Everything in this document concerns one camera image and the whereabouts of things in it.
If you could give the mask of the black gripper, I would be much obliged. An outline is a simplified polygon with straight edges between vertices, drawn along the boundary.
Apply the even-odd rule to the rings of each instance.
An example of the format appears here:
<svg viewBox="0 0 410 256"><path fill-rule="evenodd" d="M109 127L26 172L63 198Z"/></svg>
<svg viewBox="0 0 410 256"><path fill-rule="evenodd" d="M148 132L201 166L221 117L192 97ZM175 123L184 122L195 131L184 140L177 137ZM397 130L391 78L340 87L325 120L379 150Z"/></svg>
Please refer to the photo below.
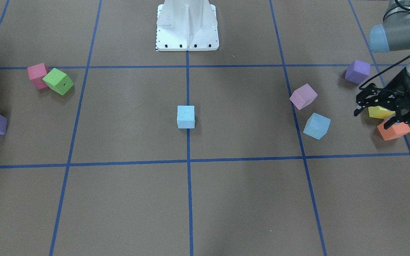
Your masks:
<svg viewBox="0 0 410 256"><path fill-rule="evenodd" d="M358 116L368 107L388 107L395 111L396 109L405 109L408 112L402 114L396 111L394 116L390 117L384 123L384 129L388 130L397 123L410 124L410 73L403 68L385 88L379 88L374 83L360 88L356 96L357 107L354 110L354 117Z"/></svg>

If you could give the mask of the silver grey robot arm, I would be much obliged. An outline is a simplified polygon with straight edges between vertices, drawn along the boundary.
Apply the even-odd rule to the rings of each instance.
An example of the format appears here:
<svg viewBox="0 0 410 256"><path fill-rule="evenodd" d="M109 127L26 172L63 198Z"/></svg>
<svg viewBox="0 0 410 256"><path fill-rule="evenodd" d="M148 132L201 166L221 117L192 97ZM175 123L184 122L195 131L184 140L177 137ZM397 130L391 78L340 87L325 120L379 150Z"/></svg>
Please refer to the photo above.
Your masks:
<svg viewBox="0 0 410 256"><path fill-rule="evenodd" d="M410 0L391 0L384 13L383 21L371 28L369 48L372 52L391 52L410 49ZM399 60L402 63L410 58ZM386 86L380 88L367 79L358 89L358 116L364 109L380 106L394 111L394 116L383 123L389 129L396 123L410 123L410 63L404 67Z"/></svg>

